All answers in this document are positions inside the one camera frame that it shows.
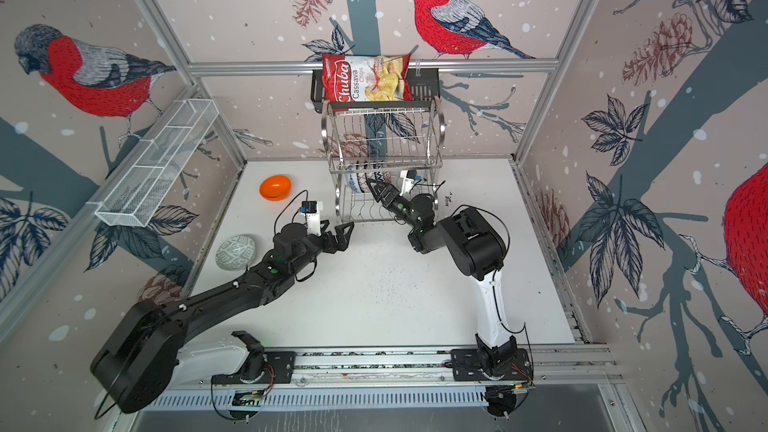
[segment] green patterned bowl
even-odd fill
[[[245,271],[256,257],[256,243],[247,235],[228,238],[216,251],[216,265],[228,271]]]

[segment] bird head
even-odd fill
[[[48,61],[48,46],[62,36],[57,29],[43,24],[35,24],[22,30],[16,36],[14,48],[18,63],[21,64],[24,72],[27,74],[35,71],[53,72],[51,63]]]

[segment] black basket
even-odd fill
[[[418,75],[412,67],[408,68],[406,81],[411,87],[413,100],[431,101],[433,97],[440,97],[440,80],[437,68],[420,69]],[[310,99],[315,104],[315,112],[322,113],[322,101],[326,99],[326,91],[322,87],[322,71],[314,70],[312,72],[312,91]],[[358,102],[359,104],[369,104],[373,102]]]

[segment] bird beak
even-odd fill
[[[30,70],[29,59],[27,57],[19,57],[18,63],[22,66],[22,68],[24,69],[24,72],[26,72],[27,75],[29,75],[29,73],[32,72]]]

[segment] bird mural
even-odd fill
[[[436,59],[446,53],[469,58],[469,54],[483,49],[506,50],[521,59],[533,59],[515,49],[485,17],[485,12],[469,0],[413,1],[416,30],[435,48]]]
[[[40,72],[73,106],[94,116],[124,117],[128,131],[118,138],[119,145],[128,137],[139,138],[130,130],[131,114],[145,102],[158,109],[149,91],[161,75],[176,70],[115,47],[92,46],[43,24],[24,29],[14,48],[24,72]]]
[[[709,258],[699,252],[696,241],[681,235],[693,245],[696,253],[696,273],[705,260],[722,267],[739,279],[741,286],[760,306],[763,320],[750,331],[743,331],[726,316],[721,321],[730,324],[744,338],[744,349],[737,351],[751,355],[750,340],[760,331],[768,329],[768,164],[738,186],[725,206],[723,228],[726,259]]]

